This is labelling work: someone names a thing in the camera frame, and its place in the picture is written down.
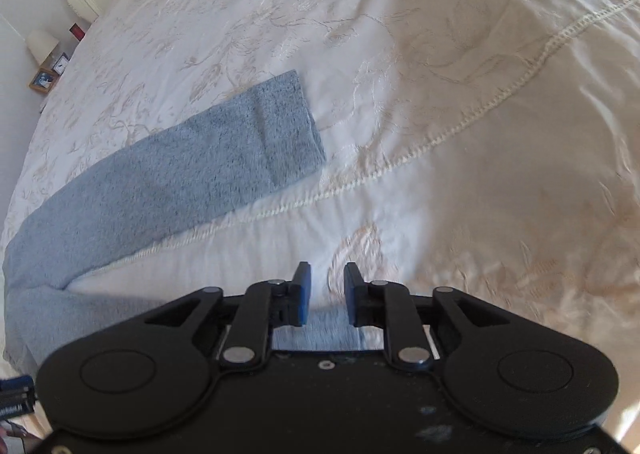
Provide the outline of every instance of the white wall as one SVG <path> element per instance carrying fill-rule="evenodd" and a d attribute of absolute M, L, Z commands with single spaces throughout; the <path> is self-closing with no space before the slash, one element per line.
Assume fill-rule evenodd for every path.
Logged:
<path fill-rule="evenodd" d="M 37 64 L 24 40 L 31 30 L 46 30 L 71 55 L 77 42 L 68 30 L 75 22 L 88 27 L 66 0 L 0 0 L 0 230 L 42 101 L 27 87 Z"/>

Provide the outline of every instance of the gray fabric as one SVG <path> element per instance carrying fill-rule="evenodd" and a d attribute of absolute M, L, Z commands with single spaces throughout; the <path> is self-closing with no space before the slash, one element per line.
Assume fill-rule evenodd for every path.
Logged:
<path fill-rule="evenodd" d="M 290 71 L 96 163 L 27 217 L 6 248 L 5 357 L 33 371 L 62 343 L 156 306 L 62 290 L 324 162 Z"/>

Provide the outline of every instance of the white lampshade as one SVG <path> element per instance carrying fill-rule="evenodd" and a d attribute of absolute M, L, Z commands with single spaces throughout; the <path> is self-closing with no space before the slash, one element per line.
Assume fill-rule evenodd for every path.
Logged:
<path fill-rule="evenodd" d="M 42 64 L 51 52 L 56 49 L 59 40 L 43 30 L 33 30 L 27 37 L 27 48 L 31 51 L 36 62 Z"/>

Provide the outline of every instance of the bedspread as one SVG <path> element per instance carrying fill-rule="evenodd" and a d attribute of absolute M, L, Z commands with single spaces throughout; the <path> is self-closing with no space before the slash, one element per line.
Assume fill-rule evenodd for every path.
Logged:
<path fill-rule="evenodd" d="M 2 246 L 96 161 L 296 69 L 327 166 L 76 280 L 169 300 L 314 268 L 449 284 L 601 348 L 640 411 L 640 0 L 114 0 L 50 94 Z M 363 331 L 362 340 L 379 336 Z"/>

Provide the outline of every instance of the black device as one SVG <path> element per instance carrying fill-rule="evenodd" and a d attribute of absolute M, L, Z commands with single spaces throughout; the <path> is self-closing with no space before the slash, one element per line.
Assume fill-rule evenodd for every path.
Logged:
<path fill-rule="evenodd" d="M 618 376 L 597 349 L 453 288 L 365 282 L 352 262 L 344 288 L 383 350 L 271 351 L 274 328 L 306 322 L 306 262 L 64 346 L 38 373 L 54 431 L 36 452 L 625 453 L 599 428 Z"/>

